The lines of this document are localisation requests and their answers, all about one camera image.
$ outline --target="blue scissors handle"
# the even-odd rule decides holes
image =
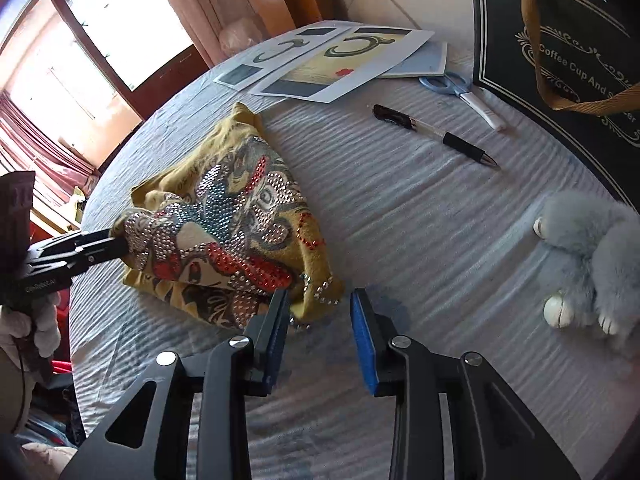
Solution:
[[[457,95],[471,92],[471,81],[457,72],[445,72],[439,76],[425,76],[420,83],[438,94]]]

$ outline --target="red curtain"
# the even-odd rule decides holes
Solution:
[[[52,206],[66,204],[75,186],[93,187],[97,178],[91,164],[49,139],[5,91],[0,93],[0,164],[7,171],[35,171],[35,187]]]

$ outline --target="hand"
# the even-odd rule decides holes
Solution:
[[[56,306],[60,304],[60,295],[55,292],[33,301],[33,320],[36,333],[33,340],[42,357],[50,357],[60,345],[60,331],[56,319]],[[31,332],[31,317],[0,306],[0,348],[20,369],[20,357],[15,347],[14,337],[27,337]],[[28,372],[28,366],[22,357],[22,368]]]

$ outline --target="cable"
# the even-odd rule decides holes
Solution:
[[[24,364],[22,363],[22,354],[20,353],[20,347],[15,344],[15,349],[18,351],[18,360],[20,361],[20,373],[22,375],[22,401],[20,402],[20,413],[18,413],[18,418],[15,420],[14,428],[11,430],[11,433],[15,433],[17,431],[18,426],[20,426],[20,421],[22,420],[22,416],[24,415],[24,403],[26,401],[27,396],[27,387],[24,381]]]

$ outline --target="scissors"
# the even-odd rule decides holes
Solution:
[[[500,132],[507,127],[502,118],[471,91],[471,81],[456,72],[445,72],[442,76],[425,76],[420,83],[438,94],[457,95],[471,106],[494,130]]]

